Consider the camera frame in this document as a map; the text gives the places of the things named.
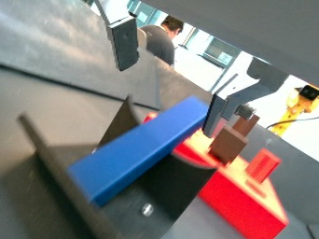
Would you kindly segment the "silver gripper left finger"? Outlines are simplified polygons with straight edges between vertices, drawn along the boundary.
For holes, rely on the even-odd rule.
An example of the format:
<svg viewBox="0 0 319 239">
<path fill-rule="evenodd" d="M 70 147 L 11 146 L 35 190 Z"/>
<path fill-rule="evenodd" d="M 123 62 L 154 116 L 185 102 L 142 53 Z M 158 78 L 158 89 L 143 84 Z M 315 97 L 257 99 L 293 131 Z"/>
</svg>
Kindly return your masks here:
<svg viewBox="0 0 319 239">
<path fill-rule="evenodd" d="M 103 17 L 117 66 L 123 71 L 139 60 L 138 25 L 127 9 L 129 0 L 94 0 L 94 2 Z"/>
</svg>

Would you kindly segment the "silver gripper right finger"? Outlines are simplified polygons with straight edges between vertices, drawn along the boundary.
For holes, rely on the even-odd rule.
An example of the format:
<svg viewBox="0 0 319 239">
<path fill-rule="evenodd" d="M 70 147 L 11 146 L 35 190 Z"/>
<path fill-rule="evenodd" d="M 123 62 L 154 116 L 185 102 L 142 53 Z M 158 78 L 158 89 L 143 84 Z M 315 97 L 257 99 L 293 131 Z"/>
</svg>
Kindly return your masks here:
<svg viewBox="0 0 319 239">
<path fill-rule="evenodd" d="M 222 119 L 230 120 L 241 105 L 245 105 L 250 101 L 275 93 L 287 80 L 290 74 L 270 63 L 254 58 L 247 70 L 247 75 L 258 80 L 254 85 L 233 93 L 226 98 L 222 98 L 218 94 L 235 80 L 237 76 L 233 76 L 214 93 L 202 128 L 205 135 L 209 137 L 213 136 L 219 121 Z"/>
</svg>

